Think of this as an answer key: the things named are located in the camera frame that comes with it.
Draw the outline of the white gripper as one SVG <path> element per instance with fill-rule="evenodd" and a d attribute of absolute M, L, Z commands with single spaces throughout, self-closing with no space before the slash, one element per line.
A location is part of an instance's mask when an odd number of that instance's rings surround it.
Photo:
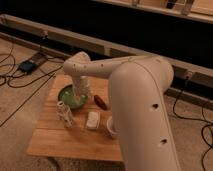
<path fill-rule="evenodd" d="M 82 96 L 91 97 L 90 84 L 87 76 L 75 76 L 72 78 L 75 99 L 79 101 Z"/>

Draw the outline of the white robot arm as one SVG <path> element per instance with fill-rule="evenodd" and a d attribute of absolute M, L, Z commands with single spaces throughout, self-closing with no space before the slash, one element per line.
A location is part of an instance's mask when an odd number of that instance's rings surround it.
<path fill-rule="evenodd" d="M 126 171 L 181 171 L 164 103 L 174 72 L 161 56 L 91 61 L 80 52 L 63 64 L 66 74 L 108 80 L 112 118 Z"/>

